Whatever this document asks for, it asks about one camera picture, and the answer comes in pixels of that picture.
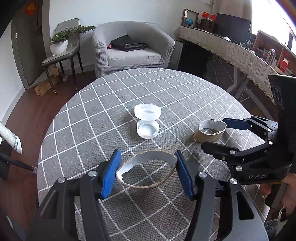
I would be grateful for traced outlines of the brown tape roll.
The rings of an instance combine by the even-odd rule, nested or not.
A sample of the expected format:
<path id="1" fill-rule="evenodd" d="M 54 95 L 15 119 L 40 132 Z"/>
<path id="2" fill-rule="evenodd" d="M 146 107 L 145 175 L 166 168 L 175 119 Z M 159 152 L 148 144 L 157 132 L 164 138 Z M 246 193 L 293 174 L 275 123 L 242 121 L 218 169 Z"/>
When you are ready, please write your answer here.
<path id="1" fill-rule="evenodd" d="M 215 142 L 219 140 L 226 131 L 227 124 L 220 120 L 205 120 L 200 123 L 198 129 L 193 134 L 196 142 Z"/>

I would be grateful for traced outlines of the white plastic cup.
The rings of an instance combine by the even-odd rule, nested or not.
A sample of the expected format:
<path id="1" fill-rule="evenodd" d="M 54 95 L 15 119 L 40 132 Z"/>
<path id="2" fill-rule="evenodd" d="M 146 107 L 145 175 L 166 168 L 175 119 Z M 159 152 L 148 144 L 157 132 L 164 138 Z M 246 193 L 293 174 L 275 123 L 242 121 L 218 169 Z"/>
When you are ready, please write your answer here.
<path id="1" fill-rule="evenodd" d="M 155 121 L 161 116 L 162 109 L 153 104 L 138 104 L 134 107 L 134 114 L 143 121 Z"/>

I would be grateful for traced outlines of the beige fringed desk cloth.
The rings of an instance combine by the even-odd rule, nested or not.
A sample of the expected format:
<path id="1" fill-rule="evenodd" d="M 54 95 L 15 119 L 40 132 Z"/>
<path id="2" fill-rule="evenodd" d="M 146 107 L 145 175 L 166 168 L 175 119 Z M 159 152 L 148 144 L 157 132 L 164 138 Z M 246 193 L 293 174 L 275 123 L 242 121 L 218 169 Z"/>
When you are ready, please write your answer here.
<path id="1" fill-rule="evenodd" d="M 177 37 L 194 43 L 221 57 L 239 69 L 274 102 L 268 76 L 276 75 L 277 72 L 264 60 L 241 45 L 203 30 L 179 26 L 175 30 L 175 34 Z"/>

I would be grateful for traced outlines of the wooden shelf box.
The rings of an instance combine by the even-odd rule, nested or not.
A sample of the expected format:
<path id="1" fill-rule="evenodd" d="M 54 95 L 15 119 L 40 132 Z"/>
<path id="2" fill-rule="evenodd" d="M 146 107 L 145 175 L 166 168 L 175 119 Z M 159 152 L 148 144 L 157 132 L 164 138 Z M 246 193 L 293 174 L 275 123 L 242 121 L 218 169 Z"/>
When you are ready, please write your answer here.
<path id="1" fill-rule="evenodd" d="M 287 46 L 281 44 L 275 37 L 258 30 L 252 49 L 263 60 L 267 59 L 269 50 L 274 49 L 277 60 L 276 66 L 280 68 L 282 61 L 286 59 L 288 61 L 287 69 L 295 75 L 295 53 Z"/>

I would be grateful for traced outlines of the black table leg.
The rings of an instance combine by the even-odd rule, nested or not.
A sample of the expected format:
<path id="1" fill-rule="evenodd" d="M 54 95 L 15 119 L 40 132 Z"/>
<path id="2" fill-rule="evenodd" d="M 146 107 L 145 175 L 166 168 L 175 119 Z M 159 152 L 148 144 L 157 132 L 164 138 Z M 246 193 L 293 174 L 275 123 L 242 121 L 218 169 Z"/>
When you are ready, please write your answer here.
<path id="1" fill-rule="evenodd" d="M 8 156 L 4 155 L 4 154 L 1 154 L 1 161 L 4 161 L 5 163 L 9 164 L 9 165 L 14 165 L 14 166 L 17 166 L 17 167 L 20 167 L 20 168 L 23 168 L 25 170 L 29 170 L 31 171 L 32 173 L 36 174 L 37 173 L 37 170 L 38 168 L 37 167 L 34 167 L 34 166 L 30 166 L 28 164 L 25 164 L 21 161 L 18 161 L 18 160 L 10 160 L 8 158 Z"/>

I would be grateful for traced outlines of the white plastic lid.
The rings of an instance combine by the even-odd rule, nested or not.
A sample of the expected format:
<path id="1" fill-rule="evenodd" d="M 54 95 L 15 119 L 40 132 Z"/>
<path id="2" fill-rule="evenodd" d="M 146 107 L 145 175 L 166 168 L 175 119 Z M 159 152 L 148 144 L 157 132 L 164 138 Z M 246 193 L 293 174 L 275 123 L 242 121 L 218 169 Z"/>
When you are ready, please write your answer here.
<path id="1" fill-rule="evenodd" d="M 155 138 L 159 133 L 159 124 L 157 121 L 140 120 L 137 123 L 137 134 L 146 140 Z"/>

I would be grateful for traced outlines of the grey checked round tablecloth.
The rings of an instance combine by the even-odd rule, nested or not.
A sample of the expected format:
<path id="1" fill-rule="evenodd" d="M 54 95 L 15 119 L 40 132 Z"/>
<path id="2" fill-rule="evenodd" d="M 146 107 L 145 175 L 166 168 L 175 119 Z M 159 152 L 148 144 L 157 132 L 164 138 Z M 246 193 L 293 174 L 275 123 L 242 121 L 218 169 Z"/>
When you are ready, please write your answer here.
<path id="1" fill-rule="evenodd" d="M 153 139 L 137 134 L 138 104 L 162 109 Z M 188 73 L 140 68 L 98 78 L 63 104 L 48 128 L 38 160 L 39 200 L 59 177 L 79 178 L 115 149 L 123 161 L 148 150 L 180 150 L 201 171 L 226 181 L 227 165 L 204 154 L 193 134 L 205 120 L 248 117 L 225 90 Z M 176 171 L 162 160 L 147 161 L 123 179 L 128 186 L 115 182 L 111 195 L 99 202 L 112 240 L 185 238 L 195 202 L 184 194 Z"/>

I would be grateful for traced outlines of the black monitor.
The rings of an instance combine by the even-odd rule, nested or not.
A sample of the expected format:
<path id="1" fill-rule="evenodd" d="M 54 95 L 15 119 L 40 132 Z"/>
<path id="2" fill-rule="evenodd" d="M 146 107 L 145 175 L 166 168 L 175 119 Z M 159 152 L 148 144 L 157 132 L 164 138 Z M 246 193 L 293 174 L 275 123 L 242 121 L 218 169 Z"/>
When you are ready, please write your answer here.
<path id="1" fill-rule="evenodd" d="M 238 43 L 243 43 L 249 39 L 250 27 L 250 20 L 218 13 L 214 33 L 221 37 L 228 37 Z"/>

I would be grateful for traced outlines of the cardboard box on floor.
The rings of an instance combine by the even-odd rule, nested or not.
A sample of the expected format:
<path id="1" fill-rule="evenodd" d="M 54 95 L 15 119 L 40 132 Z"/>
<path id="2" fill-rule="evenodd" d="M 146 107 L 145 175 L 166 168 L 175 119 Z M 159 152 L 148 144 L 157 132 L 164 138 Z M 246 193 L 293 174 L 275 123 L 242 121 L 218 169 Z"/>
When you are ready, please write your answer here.
<path id="1" fill-rule="evenodd" d="M 59 75 L 59 71 L 57 68 L 52 68 L 49 70 L 49 75 L 52 81 L 53 85 L 56 85 L 60 80 L 60 75 Z M 39 85 L 37 85 L 35 87 L 35 92 L 38 96 L 43 96 L 44 94 L 46 94 L 50 89 L 51 89 L 51 85 L 49 82 L 49 79 L 47 78 L 46 80 L 42 81 Z"/>

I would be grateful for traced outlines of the small blue globe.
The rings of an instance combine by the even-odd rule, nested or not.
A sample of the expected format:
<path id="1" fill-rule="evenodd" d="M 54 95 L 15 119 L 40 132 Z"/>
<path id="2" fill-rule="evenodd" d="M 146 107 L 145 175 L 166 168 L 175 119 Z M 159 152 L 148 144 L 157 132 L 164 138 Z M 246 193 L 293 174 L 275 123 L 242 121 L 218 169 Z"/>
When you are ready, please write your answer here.
<path id="1" fill-rule="evenodd" d="M 194 21 L 191 18 L 185 18 L 184 23 L 189 28 L 194 23 Z"/>

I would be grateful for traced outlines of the framed picture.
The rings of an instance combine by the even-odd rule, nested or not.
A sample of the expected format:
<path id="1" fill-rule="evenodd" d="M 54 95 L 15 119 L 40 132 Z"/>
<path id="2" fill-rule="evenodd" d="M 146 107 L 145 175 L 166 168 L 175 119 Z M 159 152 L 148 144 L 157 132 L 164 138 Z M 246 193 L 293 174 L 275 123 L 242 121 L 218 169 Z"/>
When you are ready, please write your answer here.
<path id="1" fill-rule="evenodd" d="M 181 26 L 188 28 L 196 27 L 198 23 L 198 16 L 199 14 L 197 12 L 191 11 L 189 9 L 184 9 Z"/>

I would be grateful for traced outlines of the grey dining chair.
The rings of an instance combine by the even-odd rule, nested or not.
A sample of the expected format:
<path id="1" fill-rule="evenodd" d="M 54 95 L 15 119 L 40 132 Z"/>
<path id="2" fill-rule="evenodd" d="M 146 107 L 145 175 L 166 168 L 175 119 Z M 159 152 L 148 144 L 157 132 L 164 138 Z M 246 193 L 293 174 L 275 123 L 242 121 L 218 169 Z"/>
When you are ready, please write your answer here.
<path id="1" fill-rule="evenodd" d="M 49 56 L 47 59 L 45 59 L 42 62 L 42 67 L 44 68 L 44 70 L 46 72 L 49 83 L 50 83 L 53 91 L 55 92 L 55 94 L 56 94 L 56 90 L 54 89 L 54 86 L 53 86 L 53 83 L 51 80 L 51 75 L 49 74 L 48 68 L 53 64 L 59 63 L 62 73 L 63 73 L 63 75 L 65 75 L 62 61 L 67 60 L 67 59 L 70 59 L 73 83 L 74 83 L 75 90 L 77 90 L 77 82 L 76 82 L 75 67 L 74 67 L 74 56 L 75 55 L 78 56 L 80 69 L 81 69 L 82 73 L 84 73 L 82 61 L 81 61 L 81 57 L 80 57 L 80 36 L 74 35 L 74 36 L 70 37 L 67 41 L 50 45 L 50 51 L 52 54 L 51 54 L 51 56 Z"/>

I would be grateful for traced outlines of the potted green plant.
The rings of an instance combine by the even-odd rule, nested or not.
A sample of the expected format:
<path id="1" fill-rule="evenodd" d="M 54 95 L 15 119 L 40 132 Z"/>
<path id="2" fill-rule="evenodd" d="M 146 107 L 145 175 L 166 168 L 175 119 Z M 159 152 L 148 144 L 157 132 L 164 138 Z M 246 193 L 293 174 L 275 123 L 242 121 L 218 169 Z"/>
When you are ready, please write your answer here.
<path id="1" fill-rule="evenodd" d="M 60 55 L 66 52 L 68 46 L 68 40 L 73 36 L 83 35 L 91 30 L 94 30 L 94 26 L 81 26 L 66 28 L 64 31 L 55 33 L 51 38 L 50 50 L 53 56 Z"/>

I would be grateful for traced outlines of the grey door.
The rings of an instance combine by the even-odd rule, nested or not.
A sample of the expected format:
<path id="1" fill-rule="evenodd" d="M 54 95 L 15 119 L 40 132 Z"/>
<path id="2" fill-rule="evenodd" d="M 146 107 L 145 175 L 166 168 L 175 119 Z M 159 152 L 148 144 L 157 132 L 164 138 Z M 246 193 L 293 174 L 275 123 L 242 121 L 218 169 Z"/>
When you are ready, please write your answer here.
<path id="1" fill-rule="evenodd" d="M 35 2 L 38 11 L 29 16 L 25 12 L 28 3 Z M 42 27 L 43 1 L 25 1 L 11 21 L 11 42 L 16 68 L 23 86 L 28 89 L 36 84 L 44 73 L 46 59 Z"/>

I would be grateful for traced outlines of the red fu door sticker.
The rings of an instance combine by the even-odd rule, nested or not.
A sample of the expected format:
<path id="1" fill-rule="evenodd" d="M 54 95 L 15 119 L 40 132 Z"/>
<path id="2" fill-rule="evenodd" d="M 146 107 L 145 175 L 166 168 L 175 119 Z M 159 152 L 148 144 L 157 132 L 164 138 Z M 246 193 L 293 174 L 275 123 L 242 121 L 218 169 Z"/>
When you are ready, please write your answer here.
<path id="1" fill-rule="evenodd" d="M 32 16 L 38 11 L 38 5 L 35 2 L 30 2 L 25 7 L 25 12 L 27 15 Z"/>

